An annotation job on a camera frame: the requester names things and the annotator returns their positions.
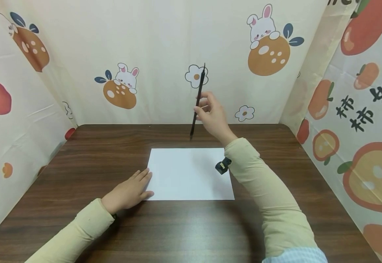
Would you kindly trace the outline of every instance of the paper sheet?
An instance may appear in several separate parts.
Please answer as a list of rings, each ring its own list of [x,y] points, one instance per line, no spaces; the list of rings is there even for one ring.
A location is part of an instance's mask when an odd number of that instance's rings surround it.
[[[223,159],[223,148],[151,149],[149,200],[235,200],[229,171],[215,169]]]

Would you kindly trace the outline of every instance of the table surface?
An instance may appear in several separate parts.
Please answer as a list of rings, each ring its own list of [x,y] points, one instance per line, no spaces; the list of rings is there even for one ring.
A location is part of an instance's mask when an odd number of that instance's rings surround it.
[[[284,125],[231,125],[288,186],[329,262],[379,262]],[[197,125],[82,125],[0,225],[0,262],[24,262],[78,211],[147,165],[152,148],[221,145]],[[119,214],[78,262],[257,262],[261,214],[232,177],[234,201],[148,201]]]

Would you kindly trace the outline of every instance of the leaf illustration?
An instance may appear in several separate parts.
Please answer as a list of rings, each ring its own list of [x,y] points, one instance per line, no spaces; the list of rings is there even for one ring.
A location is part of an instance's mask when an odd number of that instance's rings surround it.
[[[37,28],[35,24],[30,24],[29,29],[30,29],[30,31],[33,32],[33,33],[36,33],[36,34],[39,33],[39,28]]]
[[[288,23],[284,26],[283,34],[286,39],[290,38],[293,33],[293,25]]]
[[[331,82],[330,87],[328,88],[328,96],[327,96],[327,98],[330,99],[331,92],[333,92],[333,89],[334,89],[334,81]]]
[[[290,39],[289,45],[291,45],[292,47],[297,47],[297,46],[302,45],[304,43],[304,41],[305,41],[304,38],[295,37],[295,38]]]
[[[105,83],[106,79],[104,77],[95,77],[94,81],[96,81],[97,83]]]
[[[324,161],[324,165],[327,165],[327,164],[330,162],[330,159],[331,159],[331,156],[329,156],[328,158],[326,158],[325,161]]]
[[[360,74],[362,74],[363,70],[365,70],[365,67],[366,67],[366,64],[363,64],[363,66],[360,68],[359,73],[357,73],[356,75],[359,76]]]
[[[337,168],[337,174],[343,174],[347,172],[350,167],[352,166],[353,161],[347,161],[345,163],[342,163],[338,168]]]
[[[26,27],[26,23],[24,22],[24,19],[19,16],[19,14],[16,14],[14,12],[10,12],[9,15],[14,20],[14,22],[19,25],[20,27]]]
[[[106,70],[105,75],[106,75],[106,78],[108,80],[111,80],[111,72],[110,72],[110,70]]]

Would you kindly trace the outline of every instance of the light green sleeve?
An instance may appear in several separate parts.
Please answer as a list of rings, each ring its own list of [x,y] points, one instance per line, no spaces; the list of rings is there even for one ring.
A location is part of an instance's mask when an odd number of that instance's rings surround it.
[[[317,247],[296,200],[246,139],[231,142],[224,149],[224,155],[232,160],[230,171],[262,212],[266,257],[279,256],[292,247]]]
[[[113,223],[114,218],[95,199],[26,263],[73,263],[83,250]]]

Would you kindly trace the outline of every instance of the sleeve cuff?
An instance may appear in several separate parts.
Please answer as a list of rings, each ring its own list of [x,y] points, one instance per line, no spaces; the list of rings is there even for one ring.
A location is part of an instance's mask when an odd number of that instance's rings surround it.
[[[113,223],[113,216],[103,207],[100,198],[94,199],[81,210],[75,221],[92,238],[98,238]]]

